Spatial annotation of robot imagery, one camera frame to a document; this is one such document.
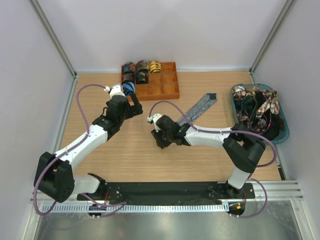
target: metal floor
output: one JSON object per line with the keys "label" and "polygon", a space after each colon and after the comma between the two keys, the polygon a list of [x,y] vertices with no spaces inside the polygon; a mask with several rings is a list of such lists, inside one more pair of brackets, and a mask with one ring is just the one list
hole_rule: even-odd
{"label": "metal floor", "polygon": [[[247,202],[244,215],[262,201]],[[36,240],[302,240],[290,201],[269,201],[249,219],[225,212],[128,213],[89,219],[87,213],[51,213],[41,217]]]}

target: yellow patterned roll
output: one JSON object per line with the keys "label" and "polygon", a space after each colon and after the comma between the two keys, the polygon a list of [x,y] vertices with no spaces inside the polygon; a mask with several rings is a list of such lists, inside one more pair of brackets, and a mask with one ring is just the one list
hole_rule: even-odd
{"label": "yellow patterned roll", "polygon": [[158,61],[150,61],[149,70],[150,70],[150,73],[161,73],[162,72],[161,63]]}

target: patterned fabric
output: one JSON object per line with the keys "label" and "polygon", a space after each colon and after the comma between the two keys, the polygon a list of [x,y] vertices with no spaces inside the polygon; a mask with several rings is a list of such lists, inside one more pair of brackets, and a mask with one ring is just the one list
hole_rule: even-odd
{"label": "patterned fabric", "polygon": [[239,123],[252,132],[273,140],[284,129],[284,120],[279,116],[280,105],[277,91],[253,86],[232,89],[234,105]]}

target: rolled fabric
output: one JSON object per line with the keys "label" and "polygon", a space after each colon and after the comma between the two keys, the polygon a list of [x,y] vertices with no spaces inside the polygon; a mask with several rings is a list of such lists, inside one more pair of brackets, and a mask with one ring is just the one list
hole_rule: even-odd
{"label": "rolled fabric", "polygon": [[135,74],[136,66],[133,62],[128,61],[123,65],[123,74]]}
{"label": "rolled fabric", "polygon": [[149,74],[147,70],[140,70],[135,74],[136,84],[147,84],[149,82]]}
{"label": "rolled fabric", "polygon": [[133,73],[123,74],[122,83],[125,83],[125,82],[131,82],[134,84],[135,83],[135,75]]}
{"label": "rolled fabric", "polygon": [[136,72],[148,71],[149,72],[149,62],[146,60],[141,60],[135,65]]}
{"label": "rolled fabric", "polygon": [[161,73],[162,72],[161,63],[158,61],[151,61],[149,63],[149,69],[150,69],[150,73]]}
{"label": "rolled fabric", "polygon": [[135,84],[130,81],[123,83],[122,88],[123,88],[123,93],[126,97],[130,96],[131,93],[136,92]]}

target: white wall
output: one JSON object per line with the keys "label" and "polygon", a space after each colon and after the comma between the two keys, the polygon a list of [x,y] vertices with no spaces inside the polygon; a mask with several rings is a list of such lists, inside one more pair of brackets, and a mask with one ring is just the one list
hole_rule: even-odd
{"label": "white wall", "polygon": [[0,1],[0,36],[0,238],[15,240],[72,77],[27,0]]}
{"label": "white wall", "polygon": [[290,129],[279,150],[288,177],[299,182],[315,230],[320,228],[319,9],[318,0],[296,1],[255,72],[257,82],[279,91]]}
{"label": "white wall", "polygon": [[39,0],[77,71],[251,67],[285,0]]}

